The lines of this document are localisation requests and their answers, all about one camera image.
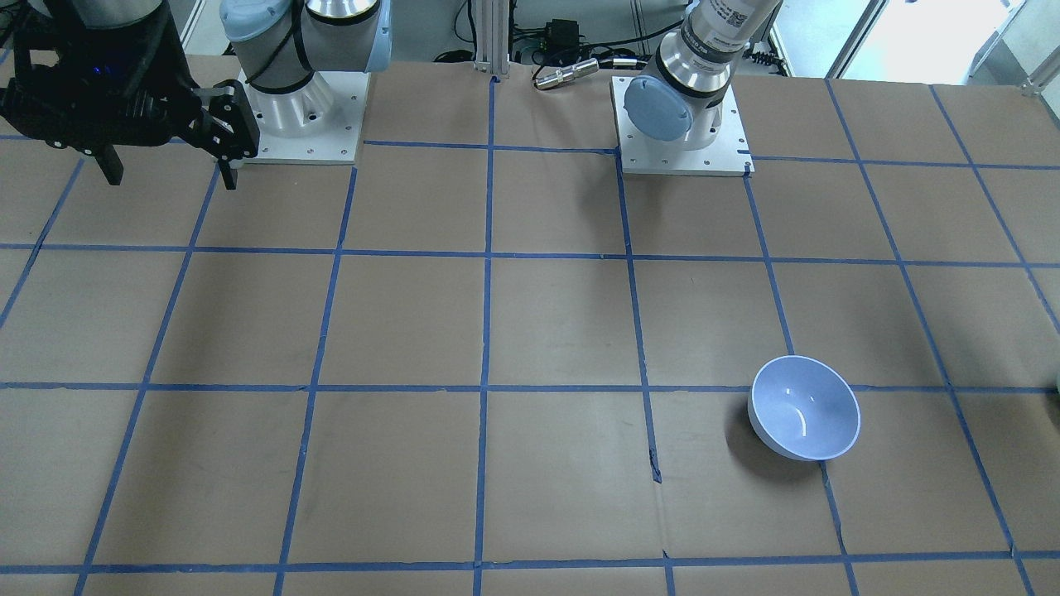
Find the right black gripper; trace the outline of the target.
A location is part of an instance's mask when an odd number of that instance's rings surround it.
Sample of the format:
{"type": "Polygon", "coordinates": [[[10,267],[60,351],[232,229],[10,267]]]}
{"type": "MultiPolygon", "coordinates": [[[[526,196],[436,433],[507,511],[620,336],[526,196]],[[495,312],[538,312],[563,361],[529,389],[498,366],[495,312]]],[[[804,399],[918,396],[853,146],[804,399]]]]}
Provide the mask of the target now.
{"type": "Polygon", "coordinates": [[[178,138],[199,147],[202,133],[228,191],[243,160],[258,157],[245,87],[198,86],[166,1],[31,1],[15,20],[12,58],[4,120],[26,138],[89,152],[108,185],[124,176],[114,146],[178,138]]]}

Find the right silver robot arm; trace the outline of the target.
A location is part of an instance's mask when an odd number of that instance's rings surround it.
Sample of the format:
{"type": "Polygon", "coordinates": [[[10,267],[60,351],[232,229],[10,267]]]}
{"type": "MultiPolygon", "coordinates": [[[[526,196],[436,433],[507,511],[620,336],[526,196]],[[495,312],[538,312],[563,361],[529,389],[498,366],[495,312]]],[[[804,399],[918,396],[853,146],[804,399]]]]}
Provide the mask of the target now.
{"type": "Polygon", "coordinates": [[[393,52],[386,1],[224,1],[219,16],[243,76],[205,87],[166,1],[26,1],[11,22],[2,117],[94,158],[109,185],[123,179],[117,147],[179,138],[214,157],[231,190],[262,132],[296,137],[336,112],[326,72],[378,72],[393,52]]]}

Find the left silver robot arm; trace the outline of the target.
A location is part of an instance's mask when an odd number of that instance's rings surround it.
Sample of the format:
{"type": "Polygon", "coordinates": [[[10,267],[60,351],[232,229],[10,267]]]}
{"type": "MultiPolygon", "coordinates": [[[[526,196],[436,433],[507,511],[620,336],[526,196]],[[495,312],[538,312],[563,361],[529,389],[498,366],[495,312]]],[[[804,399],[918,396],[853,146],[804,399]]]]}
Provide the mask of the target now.
{"type": "Polygon", "coordinates": [[[734,62],[778,1],[694,1],[681,27],[662,35],[653,57],[620,97],[637,132],[681,150],[716,140],[734,62]]]}

